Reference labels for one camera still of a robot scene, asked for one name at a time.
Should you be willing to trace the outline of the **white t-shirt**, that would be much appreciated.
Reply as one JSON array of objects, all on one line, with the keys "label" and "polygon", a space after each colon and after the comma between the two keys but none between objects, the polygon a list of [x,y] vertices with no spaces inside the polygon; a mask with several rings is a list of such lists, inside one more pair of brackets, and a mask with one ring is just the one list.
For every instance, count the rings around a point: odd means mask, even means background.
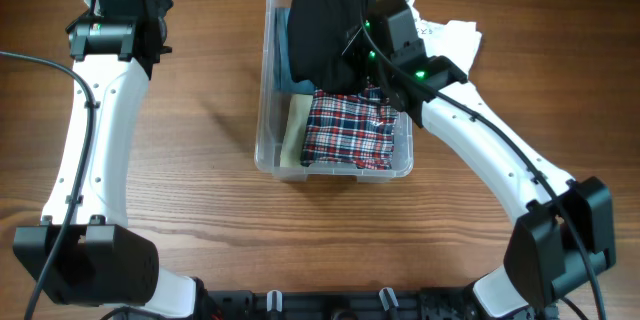
[{"label": "white t-shirt", "polygon": [[476,23],[461,20],[450,20],[446,24],[430,22],[421,18],[414,6],[415,0],[405,2],[411,10],[427,55],[445,56],[468,75],[482,40],[482,33],[477,30]]}]

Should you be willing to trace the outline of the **black garment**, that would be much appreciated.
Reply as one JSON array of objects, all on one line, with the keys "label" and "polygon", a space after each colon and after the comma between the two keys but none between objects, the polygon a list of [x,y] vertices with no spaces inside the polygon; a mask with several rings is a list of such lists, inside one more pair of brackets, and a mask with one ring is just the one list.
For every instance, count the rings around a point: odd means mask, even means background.
[{"label": "black garment", "polygon": [[292,0],[287,22],[289,68],[295,82],[310,81],[330,94],[366,87],[354,55],[365,0]]}]

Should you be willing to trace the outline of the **plaid shirt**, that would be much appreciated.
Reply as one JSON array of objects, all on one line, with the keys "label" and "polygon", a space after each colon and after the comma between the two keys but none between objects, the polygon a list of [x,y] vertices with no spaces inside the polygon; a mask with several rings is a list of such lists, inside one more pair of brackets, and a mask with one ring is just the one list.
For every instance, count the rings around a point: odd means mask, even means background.
[{"label": "plaid shirt", "polygon": [[315,91],[306,123],[300,163],[351,164],[389,170],[399,113],[378,87],[352,95]]}]

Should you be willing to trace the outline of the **cream cloth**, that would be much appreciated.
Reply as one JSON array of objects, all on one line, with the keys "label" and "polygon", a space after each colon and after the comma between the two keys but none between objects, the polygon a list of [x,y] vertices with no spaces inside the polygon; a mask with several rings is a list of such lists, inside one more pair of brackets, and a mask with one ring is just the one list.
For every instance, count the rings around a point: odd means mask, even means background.
[{"label": "cream cloth", "polygon": [[300,158],[312,101],[312,95],[294,94],[291,97],[280,154],[281,167],[301,167]]}]

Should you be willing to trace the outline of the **blue denim jeans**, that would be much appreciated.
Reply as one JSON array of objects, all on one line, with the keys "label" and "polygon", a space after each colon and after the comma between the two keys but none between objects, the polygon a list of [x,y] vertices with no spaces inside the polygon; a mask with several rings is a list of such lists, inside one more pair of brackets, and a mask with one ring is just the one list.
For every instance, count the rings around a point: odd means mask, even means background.
[{"label": "blue denim jeans", "polygon": [[275,9],[274,39],[274,86],[286,94],[313,95],[316,87],[309,80],[295,82],[291,74],[288,48],[287,25],[290,9]]}]

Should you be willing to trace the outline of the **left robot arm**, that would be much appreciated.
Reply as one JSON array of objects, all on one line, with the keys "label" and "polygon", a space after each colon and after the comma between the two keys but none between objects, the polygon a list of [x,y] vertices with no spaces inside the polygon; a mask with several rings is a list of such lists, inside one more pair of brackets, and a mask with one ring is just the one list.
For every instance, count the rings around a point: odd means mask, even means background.
[{"label": "left robot arm", "polygon": [[191,319],[196,281],[159,263],[156,246],[132,232],[126,178],[136,117],[166,45],[171,0],[84,0],[67,28],[72,113],[54,188],[35,226],[16,230],[13,251],[41,296],[106,307],[110,316]]}]

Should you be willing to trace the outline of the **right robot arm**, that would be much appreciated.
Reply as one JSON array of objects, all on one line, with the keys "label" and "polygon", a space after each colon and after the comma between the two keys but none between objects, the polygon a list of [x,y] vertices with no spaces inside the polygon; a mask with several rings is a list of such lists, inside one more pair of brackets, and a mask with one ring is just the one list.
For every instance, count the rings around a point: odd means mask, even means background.
[{"label": "right robot arm", "polygon": [[486,319],[543,310],[616,263],[613,202],[598,178],[575,180],[524,142],[444,56],[429,57],[405,0],[362,0],[367,66],[391,105],[441,139],[488,186],[512,223],[502,264],[470,286]]}]

